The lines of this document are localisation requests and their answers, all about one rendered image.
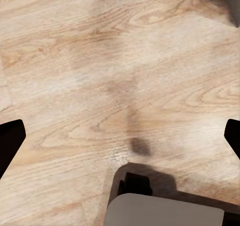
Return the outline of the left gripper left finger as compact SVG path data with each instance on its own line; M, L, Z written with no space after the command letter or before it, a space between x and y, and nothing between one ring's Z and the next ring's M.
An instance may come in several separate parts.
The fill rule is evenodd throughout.
M26 138L21 119L0 124L0 179Z

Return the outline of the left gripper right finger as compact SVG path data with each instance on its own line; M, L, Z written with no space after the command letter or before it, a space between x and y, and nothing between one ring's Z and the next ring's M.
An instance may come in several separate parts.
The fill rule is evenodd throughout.
M240 121L228 119L224 137L240 159Z

